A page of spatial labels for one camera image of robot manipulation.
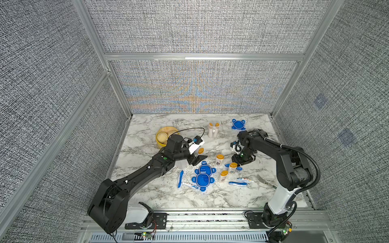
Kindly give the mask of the orange cap bottle small back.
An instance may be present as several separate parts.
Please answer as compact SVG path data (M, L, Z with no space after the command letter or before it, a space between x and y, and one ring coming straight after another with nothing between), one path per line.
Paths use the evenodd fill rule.
M218 134L219 128L213 127L213 137L216 138Z

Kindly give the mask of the blue lid back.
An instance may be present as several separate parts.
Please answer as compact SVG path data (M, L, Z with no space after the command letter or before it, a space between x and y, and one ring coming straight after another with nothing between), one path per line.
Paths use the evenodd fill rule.
M246 121L244 119L243 120L232 119L233 130L246 130L245 124Z

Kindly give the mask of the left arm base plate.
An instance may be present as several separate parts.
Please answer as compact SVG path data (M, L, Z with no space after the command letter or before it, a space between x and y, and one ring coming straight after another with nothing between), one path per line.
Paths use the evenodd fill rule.
M127 230L154 230L166 229L167 213L153 213L153 217L147 217L143 223L127 223L125 229Z

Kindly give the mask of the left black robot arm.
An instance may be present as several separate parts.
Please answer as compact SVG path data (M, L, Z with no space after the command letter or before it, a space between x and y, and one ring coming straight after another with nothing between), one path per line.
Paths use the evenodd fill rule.
M88 207L88 216L108 234L116 232L122 224L136 223L144 228L150 227L153 209L143 202L129 206L129 200L148 183L164 176L177 161L186 160L189 165L195 166L206 159L206 156L194 154L203 144L200 136L185 140L181 135L171 135L166 146L146 165L115 181L105 179Z

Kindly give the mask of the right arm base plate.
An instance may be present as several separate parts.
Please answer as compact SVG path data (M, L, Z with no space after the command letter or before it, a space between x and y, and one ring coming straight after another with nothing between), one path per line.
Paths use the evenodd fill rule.
M250 229L272 229L279 226L287 217L288 213L281 215L262 215L262 212L246 211L244 213Z

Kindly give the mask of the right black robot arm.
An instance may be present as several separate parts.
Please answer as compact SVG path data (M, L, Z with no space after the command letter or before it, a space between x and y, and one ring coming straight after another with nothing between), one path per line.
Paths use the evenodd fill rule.
M288 210L296 209L295 197L316 186L321 178L318 164L302 148L273 141L264 130L241 131L230 147L236 153L232 162L238 166L254 162L258 152L276 162L277 189L262 213L263 224L268 228L284 224L290 216Z

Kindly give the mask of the clear container back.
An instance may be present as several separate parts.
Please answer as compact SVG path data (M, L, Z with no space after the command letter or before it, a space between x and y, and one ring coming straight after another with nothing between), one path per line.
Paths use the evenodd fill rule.
M219 122L210 122L208 124L208 137L211 138L211 139L214 139L217 137L218 135L218 131L219 131L219 128L220 128L220 123Z

